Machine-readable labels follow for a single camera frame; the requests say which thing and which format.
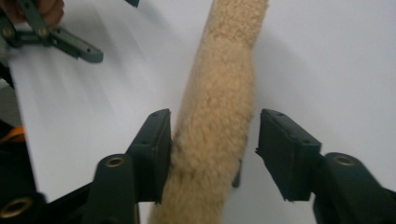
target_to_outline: dark gray metal bracket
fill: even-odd
[[[17,0],[17,2],[33,31],[17,31],[6,13],[0,9],[1,36],[11,47],[41,44],[45,47],[53,46],[89,63],[100,63],[103,60],[103,52],[95,46],[61,27],[50,29],[42,20],[32,0]]]

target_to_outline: screw hole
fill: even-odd
[[[117,167],[122,165],[125,162],[124,158],[115,157],[106,162],[107,167]]]
[[[337,163],[341,164],[341,165],[345,165],[345,166],[354,166],[355,162],[345,156],[336,156],[333,158]]]
[[[1,211],[0,211],[0,218],[10,218],[16,217],[20,215],[22,212],[27,210],[30,206],[32,206],[33,201],[30,198],[20,198],[12,201],[11,203],[7,204]]]

